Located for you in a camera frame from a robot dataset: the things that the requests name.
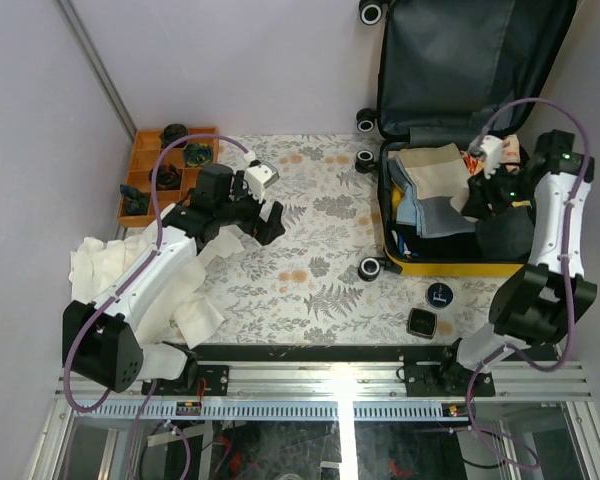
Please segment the dark grey cloth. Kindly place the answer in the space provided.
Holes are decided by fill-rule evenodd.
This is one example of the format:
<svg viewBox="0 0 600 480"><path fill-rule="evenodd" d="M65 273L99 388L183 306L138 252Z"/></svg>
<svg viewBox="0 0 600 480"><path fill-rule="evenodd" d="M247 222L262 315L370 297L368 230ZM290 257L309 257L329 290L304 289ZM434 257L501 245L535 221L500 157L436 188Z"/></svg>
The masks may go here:
<svg viewBox="0 0 600 480"><path fill-rule="evenodd" d="M534 224L528 207L514 207L479 220L476 240L482 257L491 261L525 261L531 251Z"/></svg>

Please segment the orange floral fabric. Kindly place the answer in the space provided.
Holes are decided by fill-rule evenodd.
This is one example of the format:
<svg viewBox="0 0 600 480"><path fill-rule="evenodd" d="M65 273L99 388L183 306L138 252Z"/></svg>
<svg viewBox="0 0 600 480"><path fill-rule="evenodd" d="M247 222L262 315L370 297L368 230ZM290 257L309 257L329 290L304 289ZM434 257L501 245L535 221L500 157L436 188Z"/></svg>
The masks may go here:
<svg viewBox="0 0 600 480"><path fill-rule="evenodd" d="M499 170L503 170L505 173L511 173L513 171L519 170L522 165L521 149L518 137L515 134L513 134L506 136L502 140L504 141L503 161L501 162L500 167L492 177L494 177ZM472 157L469 150L462 151L461 155L469 173L472 176L477 176L479 173L483 174L483 162L481 159Z"/></svg>

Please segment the beige grey garment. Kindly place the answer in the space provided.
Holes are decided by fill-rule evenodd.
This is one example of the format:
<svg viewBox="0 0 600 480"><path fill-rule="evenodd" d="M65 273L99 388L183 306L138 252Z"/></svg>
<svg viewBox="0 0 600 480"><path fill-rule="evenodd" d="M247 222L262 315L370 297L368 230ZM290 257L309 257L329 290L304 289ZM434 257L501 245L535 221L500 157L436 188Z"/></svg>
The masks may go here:
<svg viewBox="0 0 600 480"><path fill-rule="evenodd" d="M470 173L454 143L387 152L394 183L404 190L397 222L414 226L424 239L473 234L476 222L463 216Z"/></svg>

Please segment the black graphic t-shirt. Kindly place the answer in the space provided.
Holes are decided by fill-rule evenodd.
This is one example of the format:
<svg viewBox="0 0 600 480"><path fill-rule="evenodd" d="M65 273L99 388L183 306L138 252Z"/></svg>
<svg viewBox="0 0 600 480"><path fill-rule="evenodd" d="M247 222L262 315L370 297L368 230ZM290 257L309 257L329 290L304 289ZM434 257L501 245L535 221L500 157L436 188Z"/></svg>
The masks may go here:
<svg viewBox="0 0 600 480"><path fill-rule="evenodd" d="M480 262L484 259L474 233L424 238L412 226L389 223L386 246L401 259L430 263Z"/></svg>

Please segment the yellow suitcase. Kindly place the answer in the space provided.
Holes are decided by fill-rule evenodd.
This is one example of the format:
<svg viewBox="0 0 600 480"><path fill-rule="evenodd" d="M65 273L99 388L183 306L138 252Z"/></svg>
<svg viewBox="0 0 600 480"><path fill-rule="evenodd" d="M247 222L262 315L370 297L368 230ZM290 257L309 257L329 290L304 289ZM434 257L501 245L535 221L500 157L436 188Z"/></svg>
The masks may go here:
<svg viewBox="0 0 600 480"><path fill-rule="evenodd" d="M509 277L525 261L430 263L401 259L386 246L395 185L387 152L408 147L464 148L487 129L518 132L528 119L576 13L573 1L363 1L359 17L382 24L377 101L358 111L376 127L380 151L358 160L378 176L381 263L402 275Z"/></svg>

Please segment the yellow garment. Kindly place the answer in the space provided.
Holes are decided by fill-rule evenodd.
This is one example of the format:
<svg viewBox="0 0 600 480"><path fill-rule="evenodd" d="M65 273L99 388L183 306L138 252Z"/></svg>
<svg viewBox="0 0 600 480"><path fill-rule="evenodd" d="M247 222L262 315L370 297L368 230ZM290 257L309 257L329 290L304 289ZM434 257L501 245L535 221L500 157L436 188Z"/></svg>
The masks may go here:
<svg viewBox="0 0 600 480"><path fill-rule="evenodd" d="M404 198L405 192L403 189L401 189L400 187L397 187L395 185L392 186L391 189L391 210L392 210L392 217L394 219L397 218L398 215L398 208L399 205L401 204L403 198Z"/></svg>

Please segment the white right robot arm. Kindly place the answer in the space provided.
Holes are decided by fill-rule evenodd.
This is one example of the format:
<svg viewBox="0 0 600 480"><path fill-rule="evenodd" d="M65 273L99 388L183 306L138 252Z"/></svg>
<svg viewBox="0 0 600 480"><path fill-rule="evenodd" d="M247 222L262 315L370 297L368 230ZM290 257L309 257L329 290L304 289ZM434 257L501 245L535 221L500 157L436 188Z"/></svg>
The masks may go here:
<svg viewBox="0 0 600 480"><path fill-rule="evenodd" d="M515 174L518 190L532 200L533 241L527 262L497 290L488 322L457 341L454 360L436 369L438 387L458 394L511 353L570 342L576 322L591 307L597 287L585 278L581 229L595 162L573 152L574 136L542 134L531 160Z"/></svg>

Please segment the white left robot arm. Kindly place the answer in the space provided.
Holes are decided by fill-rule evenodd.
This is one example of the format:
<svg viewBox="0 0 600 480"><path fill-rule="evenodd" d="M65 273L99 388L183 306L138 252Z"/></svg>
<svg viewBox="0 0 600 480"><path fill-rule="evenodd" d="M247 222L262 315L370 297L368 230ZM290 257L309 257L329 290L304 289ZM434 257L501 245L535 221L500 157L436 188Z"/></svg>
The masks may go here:
<svg viewBox="0 0 600 480"><path fill-rule="evenodd" d="M165 343L144 345L136 330L151 304L186 264L200 259L221 228L235 225L261 245L283 235L283 206L260 216L277 170L255 160L244 170L210 164L202 168L185 200L160 220L161 232L113 284L95 299L72 301L63 313L64 372L75 372L120 393L135 381L164 380L177 394L199 381L193 357Z"/></svg>

